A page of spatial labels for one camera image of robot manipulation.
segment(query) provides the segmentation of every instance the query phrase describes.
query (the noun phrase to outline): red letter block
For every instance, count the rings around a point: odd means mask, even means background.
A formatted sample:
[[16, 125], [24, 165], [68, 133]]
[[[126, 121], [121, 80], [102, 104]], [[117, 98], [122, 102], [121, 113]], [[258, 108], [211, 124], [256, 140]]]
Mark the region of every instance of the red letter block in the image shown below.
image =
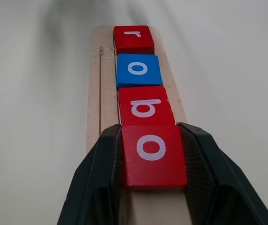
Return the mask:
[[118, 93], [122, 125], [175, 124], [165, 88], [121, 88]]
[[114, 38], [117, 54], [153, 54], [154, 42], [148, 26], [116, 26]]
[[181, 188], [187, 184], [178, 126], [124, 126], [122, 135], [122, 183], [126, 187]]

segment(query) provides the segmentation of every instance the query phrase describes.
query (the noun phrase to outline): stack of blocks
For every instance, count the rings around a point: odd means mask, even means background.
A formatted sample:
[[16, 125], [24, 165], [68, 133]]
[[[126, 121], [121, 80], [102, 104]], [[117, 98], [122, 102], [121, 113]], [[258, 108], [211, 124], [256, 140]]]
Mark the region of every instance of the stack of blocks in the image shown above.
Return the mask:
[[182, 138], [147, 26], [116, 26], [116, 85], [122, 123], [122, 183], [132, 189], [187, 184]]

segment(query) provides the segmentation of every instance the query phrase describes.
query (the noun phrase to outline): blue letter block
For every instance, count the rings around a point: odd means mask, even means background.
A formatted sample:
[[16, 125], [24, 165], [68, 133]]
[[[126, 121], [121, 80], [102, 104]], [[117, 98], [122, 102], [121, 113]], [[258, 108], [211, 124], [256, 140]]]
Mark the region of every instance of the blue letter block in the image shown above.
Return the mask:
[[158, 57], [156, 55], [119, 54], [116, 85], [118, 90], [123, 87], [162, 85]]

